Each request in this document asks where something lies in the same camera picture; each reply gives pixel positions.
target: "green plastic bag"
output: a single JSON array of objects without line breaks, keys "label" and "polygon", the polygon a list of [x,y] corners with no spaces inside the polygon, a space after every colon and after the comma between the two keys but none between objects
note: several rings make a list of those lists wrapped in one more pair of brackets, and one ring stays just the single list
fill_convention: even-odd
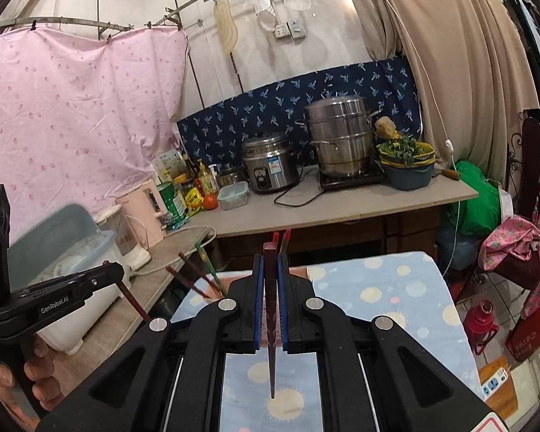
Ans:
[{"label": "green plastic bag", "polygon": [[[501,223],[500,196],[498,189],[486,182],[481,170],[468,161],[458,161],[456,170],[462,181],[478,192],[478,198],[460,202],[458,231],[464,235],[487,237]],[[452,203],[448,220],[456,225],[458,203]]]}]

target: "human hand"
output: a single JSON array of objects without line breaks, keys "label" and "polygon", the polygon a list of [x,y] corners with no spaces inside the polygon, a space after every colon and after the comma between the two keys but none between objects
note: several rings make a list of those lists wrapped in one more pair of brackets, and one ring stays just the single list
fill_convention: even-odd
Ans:
[{"label": "human hand", "polygon": [[[62,401],[64,396],[60,391],[60,384],[52,374],[54,373],[54,363],[52,362],[55,352],[39,336],[35,337],[34,354],[36,357],[24,364],[26,376],[36,382],[32,392],[36,399],[40,401],[42,407],[47,411],[52,409]],[[12,371],[0,363],[0,401],[9,411],[11,416],[25,430],[33,431],[36,429],[39,419],[31,419],[26,416],[20,406],[12,397],[12,388],[16,380]]]}]

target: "white sticker with red border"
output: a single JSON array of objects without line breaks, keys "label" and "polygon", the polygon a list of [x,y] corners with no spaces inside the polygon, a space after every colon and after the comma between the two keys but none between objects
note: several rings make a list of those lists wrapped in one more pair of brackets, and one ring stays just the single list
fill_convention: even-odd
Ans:
[{"label": "white sticker with red border", "polygon": [[508,432],[508,429],[496,413],[490,413],[472,432]]}]

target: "black handle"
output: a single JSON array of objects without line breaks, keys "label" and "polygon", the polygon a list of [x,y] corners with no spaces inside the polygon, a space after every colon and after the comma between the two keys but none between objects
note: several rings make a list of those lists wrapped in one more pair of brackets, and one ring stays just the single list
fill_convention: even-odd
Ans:
[{"label": "black handle", "polygon": [[19,345],[0,345],[0,362],[8,366],[14,374],[16,386],[12,394],[22,412],[30,418],[38,416],[42,419],[48,412],[34,396],[32,387],[35,383],[24,372],[26,361],[36,357],[32,344],[33,337],[23,340]]}]

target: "pink fabric with dots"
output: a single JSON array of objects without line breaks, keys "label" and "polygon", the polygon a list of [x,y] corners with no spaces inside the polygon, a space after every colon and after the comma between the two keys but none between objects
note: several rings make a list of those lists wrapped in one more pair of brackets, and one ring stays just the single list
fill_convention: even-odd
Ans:
[{"label": "pink fabric with dots", "polygon": [[92,213],[138,186],[177,145],[186,35],[154,27],[109,41],[47,27],[0,36],[0,183],[11,239],[68,203]]}]

